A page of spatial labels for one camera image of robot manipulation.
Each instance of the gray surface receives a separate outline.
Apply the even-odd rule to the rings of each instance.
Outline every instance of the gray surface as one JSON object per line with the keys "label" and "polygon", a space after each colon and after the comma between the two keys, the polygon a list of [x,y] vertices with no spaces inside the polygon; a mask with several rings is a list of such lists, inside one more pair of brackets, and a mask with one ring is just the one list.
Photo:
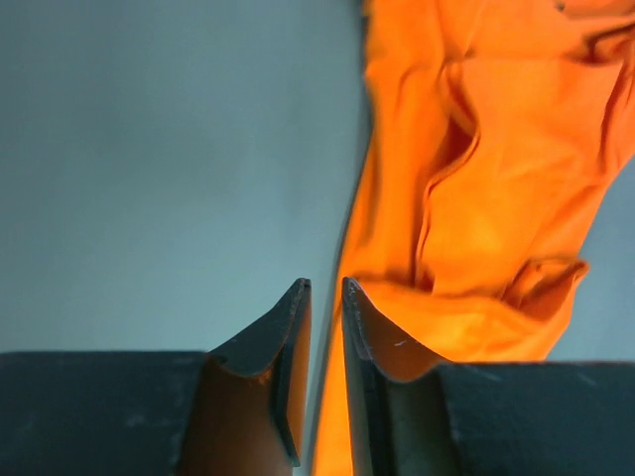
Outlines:
{"label": "gray surface", "polygon": [[[0,350],[209,349],[305,276],[316,375],[368,127],[361,36],[341,0],[0,2]],[[634,182],[591,232],[556,357],[635,358]]]}

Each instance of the cloth fold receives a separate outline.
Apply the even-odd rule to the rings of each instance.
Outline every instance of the cloth fold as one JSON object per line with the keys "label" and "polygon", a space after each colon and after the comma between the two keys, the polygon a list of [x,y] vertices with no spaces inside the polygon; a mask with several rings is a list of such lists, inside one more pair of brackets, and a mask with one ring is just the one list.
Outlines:
{"label": "cloth fold", "polygon": [[[635,153],[635,1],[367,0],[374,126],[339,264],[449,360],[544,359]],[[314,476],[352,462],[340,290]]]}

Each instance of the orange cloth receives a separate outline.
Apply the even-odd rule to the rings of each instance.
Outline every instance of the orange cloth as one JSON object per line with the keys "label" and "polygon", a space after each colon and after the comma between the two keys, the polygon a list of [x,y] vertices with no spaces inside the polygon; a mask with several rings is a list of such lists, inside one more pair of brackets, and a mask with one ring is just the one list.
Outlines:
{"label": "orange cloth", "polygon": [[[341,257],[456,361],[547,356],[635,152],[635,1],[367,0],[374,130]],[[315,476],[352,475],[335,300]]]}

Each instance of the orange fabric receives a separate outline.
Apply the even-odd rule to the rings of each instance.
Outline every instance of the orange fabric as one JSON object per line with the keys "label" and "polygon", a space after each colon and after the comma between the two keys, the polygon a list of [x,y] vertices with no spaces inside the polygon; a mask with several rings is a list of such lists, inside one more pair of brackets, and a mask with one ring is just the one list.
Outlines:
{"label": "orange fabric", "polygon": [[[635,152],[635,1],[367,0],[374,130],[336,294],[445,358],[543,359]],[[352,474],[339,297],[315,476]]]}

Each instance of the crumpled cloth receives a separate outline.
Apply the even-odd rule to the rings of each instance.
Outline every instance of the crumpled cloth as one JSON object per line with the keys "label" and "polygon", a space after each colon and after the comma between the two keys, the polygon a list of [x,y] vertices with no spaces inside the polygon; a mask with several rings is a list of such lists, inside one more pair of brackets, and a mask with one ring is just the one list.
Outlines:
{"label": "crumpled cloth", "polygon": [[374,127],[342,250],[315,476],[352,463],[340,283],[452,361],[544,359],[635,153],[635,1],[367,0]]}

